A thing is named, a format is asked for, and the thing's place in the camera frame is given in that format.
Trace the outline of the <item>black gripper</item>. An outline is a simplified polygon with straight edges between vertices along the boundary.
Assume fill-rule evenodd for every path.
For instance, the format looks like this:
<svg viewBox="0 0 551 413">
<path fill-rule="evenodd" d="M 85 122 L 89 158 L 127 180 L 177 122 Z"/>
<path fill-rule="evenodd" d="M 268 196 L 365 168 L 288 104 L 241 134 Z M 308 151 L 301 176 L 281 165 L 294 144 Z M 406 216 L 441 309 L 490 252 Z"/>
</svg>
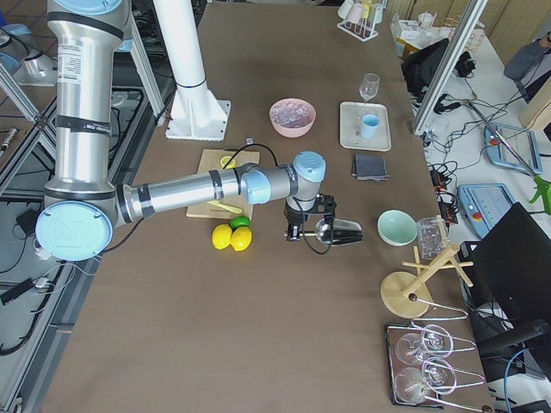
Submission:
<svg viewBox="0 0 551 413">
<path fill-rule="evenodd" d="M 285 237 L 288 241 L 300 241 L 303 226 L 310 216 L 323 217 L 325 224 L 333 225 L 335 219 L 336 201 L 328 194 L 317 194 L 310 200 L 300 200 L 288 197 L 285 203 L 284 215 L 288 222 Z"/>
</svg>

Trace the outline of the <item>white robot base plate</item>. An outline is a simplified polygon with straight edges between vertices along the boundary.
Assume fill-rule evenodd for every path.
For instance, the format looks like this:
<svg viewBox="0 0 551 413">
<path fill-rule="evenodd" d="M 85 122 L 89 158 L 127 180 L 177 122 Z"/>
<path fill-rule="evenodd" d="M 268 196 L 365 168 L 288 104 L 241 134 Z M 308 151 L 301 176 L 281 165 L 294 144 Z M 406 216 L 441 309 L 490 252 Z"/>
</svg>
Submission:
<svg viewBox="0 0 551 413">
<path fill-rule="evenodd" d="M 165 136 L 167 139 L 221 142 L 226 135 L 231 108 L 230 101 L 217 100 L 210 90 L 202 98 L 189 98 L 186 102 L 178 90 Z"/>
</svg>

